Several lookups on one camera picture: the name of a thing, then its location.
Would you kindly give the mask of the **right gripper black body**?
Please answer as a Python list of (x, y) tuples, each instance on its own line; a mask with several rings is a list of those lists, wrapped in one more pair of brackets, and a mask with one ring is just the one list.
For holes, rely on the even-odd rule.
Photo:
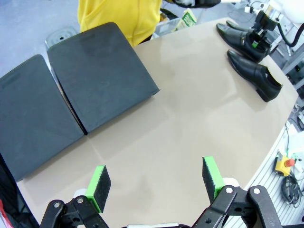
[(255, 19), (255, 30), (273, 31), (277, 26), (277, 21), (270, 19), (263, 11), (259, 11)]

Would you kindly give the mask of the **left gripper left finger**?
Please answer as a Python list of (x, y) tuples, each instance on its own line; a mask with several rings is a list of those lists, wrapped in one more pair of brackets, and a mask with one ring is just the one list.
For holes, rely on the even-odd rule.
[(105, 165), (96, 167), (83, 195), (72, 198), (68, 203), (55, 199), (49, 202), (41, 228), (107, 228), (101, 217), (110, 191), (111, 180)]

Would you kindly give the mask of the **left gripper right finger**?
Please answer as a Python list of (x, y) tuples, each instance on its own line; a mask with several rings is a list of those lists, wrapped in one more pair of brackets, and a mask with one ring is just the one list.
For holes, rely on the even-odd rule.
[(229, 217), (240, 217), (247, 228), (281, 228), (282, 224), (265, 187), (248, 190), (227, 185), (212, 156), (202, 158), (202, 178), (210, 200), (193, 228), (222, 228)]

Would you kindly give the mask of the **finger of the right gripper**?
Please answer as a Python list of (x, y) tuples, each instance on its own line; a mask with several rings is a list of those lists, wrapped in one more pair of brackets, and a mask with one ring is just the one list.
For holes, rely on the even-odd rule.
[(252, 37), (252, 47), (257, 48), (258, 45), (261, 42), (261, 39), (262, 39), (261, 36), (259, 34), (256, 34), (256, 33), (252, 33), (251, 37)]
[(268, 30), (264, 29), (263, 32), (261, 33), (261, 42), (263, 44), (270, 45), (271, 44), (271, 39), (269, 38)]

